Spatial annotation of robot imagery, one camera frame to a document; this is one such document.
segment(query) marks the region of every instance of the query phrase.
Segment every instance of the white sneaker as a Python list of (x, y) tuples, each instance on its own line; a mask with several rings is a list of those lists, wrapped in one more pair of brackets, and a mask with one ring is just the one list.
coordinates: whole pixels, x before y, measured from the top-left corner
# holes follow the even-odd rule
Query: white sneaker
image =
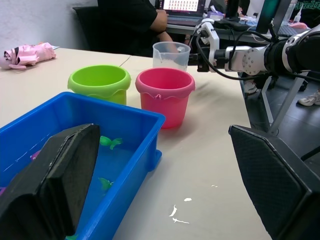
[(244, 93), (251, 95), (254, 94), (256, 91), (258, 91), (258, 88), (256, 85), (250, 81), (244, 81)]
[(303, 105), (303, 106), (307, 106), (310, 107), (313, 104), (315, 105), (320, 105), (320, 92), (316, 92), (315, 94), (311, 95), (311, 96), (307, 96), (304, 98), (301, 98), (298, 100), (298, 103)]

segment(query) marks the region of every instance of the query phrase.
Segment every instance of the laptop screen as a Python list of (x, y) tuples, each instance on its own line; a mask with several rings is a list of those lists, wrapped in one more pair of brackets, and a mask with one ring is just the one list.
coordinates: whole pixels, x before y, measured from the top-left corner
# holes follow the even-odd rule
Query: laptop screen
[(206, 0), (161, 0), (160, 9), (166, 10), (171, 16), (202, 17)]

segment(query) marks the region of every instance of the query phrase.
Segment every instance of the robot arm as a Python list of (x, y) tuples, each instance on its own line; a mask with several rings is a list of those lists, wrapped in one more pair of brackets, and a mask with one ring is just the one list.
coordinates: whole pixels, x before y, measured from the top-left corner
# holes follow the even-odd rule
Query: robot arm
[[(212, 23), (206, 19), (197, 33), (205, 45), (209, 44), (209, 48), (201, 48), (199, 72), (224, 69), (227, 72), (245, 72), (250, 76), (263, 73), (278, 76), (309, 70), (320, 71), (317, 59), (320, 55), (320, 25), (288, 39), (272, 39), (269, 45), (263, 47), (237, 46), (233, 54), (233, 47), (219, 49), (219, 37)], [(215, 69), (208, 66), (204, 58)]]

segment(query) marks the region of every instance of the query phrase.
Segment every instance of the desk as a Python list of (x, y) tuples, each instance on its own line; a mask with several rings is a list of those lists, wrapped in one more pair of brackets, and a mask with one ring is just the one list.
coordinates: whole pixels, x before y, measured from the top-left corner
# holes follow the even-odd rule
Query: desk
[[(0, 127), (66, 91), (70, 73), (92, 64), (122, 64), (132, 77), (128, 105), (140, 107), (134, 80), (152, 66), (152, 58), (63, 48), (56, 54), (57, 59), (25, 72), (0, 71)], [(240, 84), (198, 73), (196, 67), (188, 72), (196, 91), (185, 121), (179, 129), (160, 131), (162, 160), (147, 175), (114, 240), (270, 240), (242, 182), (228, 135), (231, 124), (250, 126)], [(189, 224), (169, 217), (174, 205), (174, 217)]]
[[(189, 34), (192, 35), (194, 33), (195, 27), (193, 26), (181, 26), (181, 25), (173, 25), (168, 24), (166, 31), (168, 33), (173, 34)], [(233, 40), (233, 37), (235, 36), (235, 39), (240, 35), (241, 32), (233, 31), (234, 36), (232, 35), (231, 30), (228, 29), (219, 29), (215, 28), (216, 33), (218, 34), (220, 39), (224, 40)], [(271, 38), (271, 34), (264, 34), (267, 38)], [(240, 40), (242, 42), (246, 43), (255, 43), (255, 44), (268, 44), (267, 41), (264, 41), (262, 38), (258, 36), (252, 36), (252, 35), (243, 35)]]

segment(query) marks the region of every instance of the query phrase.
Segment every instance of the white wall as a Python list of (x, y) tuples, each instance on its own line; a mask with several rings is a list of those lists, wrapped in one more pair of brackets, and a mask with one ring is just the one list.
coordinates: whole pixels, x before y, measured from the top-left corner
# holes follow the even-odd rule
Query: white wall
[(0, 0), (0, 52), (39, 42), (86, 49), (72, 7), (94, 5), (97, 0)]

